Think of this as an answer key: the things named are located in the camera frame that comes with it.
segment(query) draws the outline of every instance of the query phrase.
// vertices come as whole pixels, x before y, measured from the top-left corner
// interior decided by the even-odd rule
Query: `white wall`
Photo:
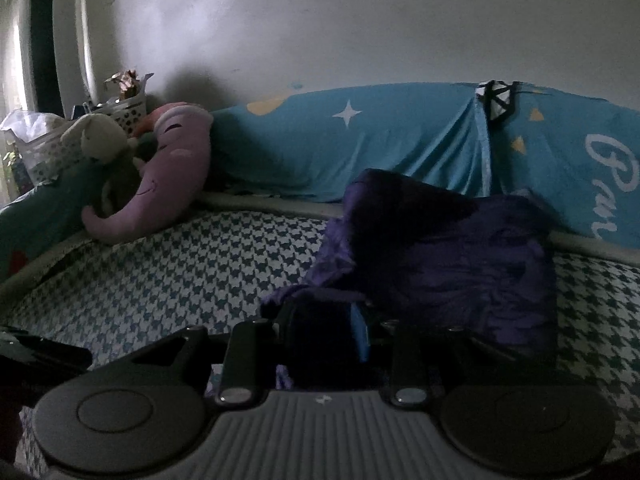
[[[96,77],[156,72],[162,100],[504,78],[640,109],[640,0],[104,1]]]

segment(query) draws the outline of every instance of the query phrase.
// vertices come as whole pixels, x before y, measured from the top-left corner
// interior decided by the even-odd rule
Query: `white plastic basket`
[[[127,133],[131,135],[136,123],[146,116],[146,81],[153,74],[147,74],[140,81],[140,92],[138,95],[123,99],[113,104],[106,104],[92,113],[107,114],[111,116]],[[34,185],[40,184],[46,180],[56,178],[61,171],[70,168],[83,159],[80,149],[80,138],[72,142],[63,144],[60,141],[61,135],[75,121],[60,126],[43,136],[38,137],[30,142],[20,140],[11,130],[8,130],[8,137],[11,142],[15,142],[20,154],[24,167]]]
[[[66,170],[82,160],[79,140],[70,144],[63,144],[60,141],[60,136],[66,132],[71,124],[73,121],[59,126],[31,142],[24,142],[11,130],[7,131],[10,142],[14,142],[18,147],[24,167],[34,185],[56,178],[62,170]]]
[[[137,95],[122,101],[116,101],[113,104],[105,104],[93,110],[94,114],[107,114],[111,116],[127,133],[131,136],[136,123],[146,116],[146,82],[153,75],[146,74],[140,80],[140,90]]]

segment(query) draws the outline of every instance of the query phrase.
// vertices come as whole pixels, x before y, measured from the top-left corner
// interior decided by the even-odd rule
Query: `crib mattress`
[[[312,265],[325,221],[261,212],[201,212],[130,244],[87,244],[0,323],[84,346],[100,366],[188,324],[228,332],[260,298]],[[606,460],[640,449],[640,270],[557,253],[558,367],[597,384],[615,408]],[[212,386],[220,373],[214,369]],[[46,470],[23,413],[31,471]]]

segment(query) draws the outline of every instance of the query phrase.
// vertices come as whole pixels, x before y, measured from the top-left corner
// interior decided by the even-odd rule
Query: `stuffed toy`
[[[133,159],[142,181],[123,209],[108,218],[91,206],[82,210],[89,235],[108,244],[130,242],[176,221],[207,179],[212,122],[206,110],[187,104],[165,105],[145,118],[135,135],[153,123],[158,150],[146,164]]]
[[[125,131],[105,114],[88,114],[78,119],[62,134],[63,144],[80,137],[82,154],[98,160],[106,168],[106,181],[100,198],[93,200],[94,210],[107,217],[121,210],[131,200],[138,186],[140,175],[134,164],[137,139],[128,139]]]

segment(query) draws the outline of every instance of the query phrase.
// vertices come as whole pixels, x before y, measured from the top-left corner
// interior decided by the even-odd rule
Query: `white star print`
[[[329,397],[328,395],[323,395],[323,396],[317,396],[316,397],[316,402],[318,404],[322,404],[324,406],[324,404],[326,402],[331,402],[333,399],[331,397]]]
[[[351,118],[359,113],[362,113],[362,110],[354,110],[351,108],[351,100],[349,100],[347,101],[347,105],[344,107],[344,110],[339,114],[332,115],[332,117],[340,117],[341,119],[344,119],[344,125],[348,128]]]

